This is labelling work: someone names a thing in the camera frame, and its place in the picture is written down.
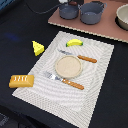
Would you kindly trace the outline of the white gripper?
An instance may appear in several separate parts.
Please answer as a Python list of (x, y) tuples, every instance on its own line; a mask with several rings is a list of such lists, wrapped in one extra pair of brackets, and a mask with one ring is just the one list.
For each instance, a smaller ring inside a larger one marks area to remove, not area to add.
[(82, 5), (84, 0), (59, 0), (60, 3), (68, 3), (69, 5)]

